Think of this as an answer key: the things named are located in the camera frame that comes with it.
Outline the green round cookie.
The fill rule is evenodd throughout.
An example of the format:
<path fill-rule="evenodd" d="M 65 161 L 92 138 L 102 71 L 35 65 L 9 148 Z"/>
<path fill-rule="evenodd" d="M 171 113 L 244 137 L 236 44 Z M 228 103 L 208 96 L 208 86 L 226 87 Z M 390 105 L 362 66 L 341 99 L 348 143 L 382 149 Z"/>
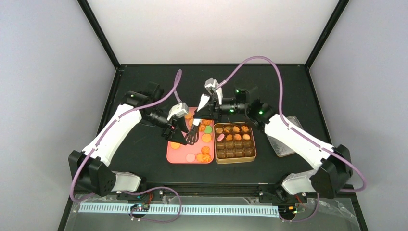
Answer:
<path fill-rule="evenodd" d="M 204 133 L 211 134 L 212 131 L 213 131 L 213 128 L 211 126 L 205 126 Z"/>

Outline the pink plastic tray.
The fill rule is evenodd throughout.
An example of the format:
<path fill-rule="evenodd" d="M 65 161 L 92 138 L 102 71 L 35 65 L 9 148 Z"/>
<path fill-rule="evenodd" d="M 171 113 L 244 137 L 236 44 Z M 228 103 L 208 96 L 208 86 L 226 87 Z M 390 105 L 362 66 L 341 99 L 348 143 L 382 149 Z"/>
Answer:
<path fill-rule="evenodd" d="M 204 120 L 199 126 L 199 139 L 194 145 L 167 144 L 167 161 L 172 164 L 209 164 L 214 160 L 214 122 Z"/>

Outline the pink round cookie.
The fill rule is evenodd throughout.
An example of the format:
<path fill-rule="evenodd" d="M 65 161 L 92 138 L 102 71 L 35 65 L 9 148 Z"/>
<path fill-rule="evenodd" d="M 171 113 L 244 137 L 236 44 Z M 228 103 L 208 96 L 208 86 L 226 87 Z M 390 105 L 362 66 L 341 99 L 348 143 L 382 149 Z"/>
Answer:
<path fill-rule="evenodd" d="M 196 160 L 195 154 L 189 153 L 189 154 L 186 155 L 186 161 L 187 161 L 188 163 L 192 163 L 192 162 L 194 162 L 195 160 Z"/>
<path fill-rule="evenodd" d="M 221 142 L 221 141 L 224 140 L 224 138 L 225 138 L 225 134 L 221 133 L 221 134 L 218 135 L 216 141 L 217 141 L 217 142 Z"/>

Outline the gold cookie tin box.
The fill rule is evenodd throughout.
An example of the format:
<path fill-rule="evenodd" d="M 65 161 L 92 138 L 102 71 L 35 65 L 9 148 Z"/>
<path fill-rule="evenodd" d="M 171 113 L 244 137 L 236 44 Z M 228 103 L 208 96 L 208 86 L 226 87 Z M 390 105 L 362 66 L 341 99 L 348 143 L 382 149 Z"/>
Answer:
<path fill-rule="evenodd" d="M 216 139 L 225 134 L 221 142 Z M 246 122 L 214 124 L 215 160 L 218 164 L 248 163 L 256 158 L 253 130 Z"/>

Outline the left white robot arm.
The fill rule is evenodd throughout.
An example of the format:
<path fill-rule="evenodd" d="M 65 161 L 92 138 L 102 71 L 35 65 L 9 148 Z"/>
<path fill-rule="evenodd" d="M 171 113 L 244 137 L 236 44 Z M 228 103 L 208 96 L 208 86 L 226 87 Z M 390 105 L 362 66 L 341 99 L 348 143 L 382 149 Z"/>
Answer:
<path fill-rule="evenodd" d="M 164 95 L 159 84 L 149 83 L 146 91 L 129 91 L 123 97 L 111 120 L 82 151 L 68 157 L 72 183 L 70 197 L 75 200 L 76 186 L 92 195 L 106 196 L 111 192 L 135 192 L 142 178 L 130 172 L 112 171 L 109 166 L 125 137 L 139 123 L 156 126 L 167 141 L 186 145 L 188 128 L 184 116 L 189 112 L 185 103 L 178 103 L 166 112 L 158 107 L 174 92 Z"/>

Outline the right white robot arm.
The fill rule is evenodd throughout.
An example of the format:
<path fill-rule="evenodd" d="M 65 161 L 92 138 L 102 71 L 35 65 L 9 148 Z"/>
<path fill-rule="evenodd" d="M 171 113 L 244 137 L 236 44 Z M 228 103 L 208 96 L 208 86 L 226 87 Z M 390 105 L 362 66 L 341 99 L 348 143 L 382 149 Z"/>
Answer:
<path fill-rule="evenodd" d="M 287 175 L 275 186 L 274 195 L 282 202 L 299 193 L 316 192 L 333 199 L 345 191 L 352 177 L 350 151 L 344 145 L 337 147 L 308 134 L 273 108 L 251 98 L 247 90 L 237 89 L 233 98 L 223 98 L 219 90 L 202 94 L 194 119 L 219 120 L 223 115 L 241 114 L 269 138 L 283 143 L 301 156 L 312 170 Z"/>

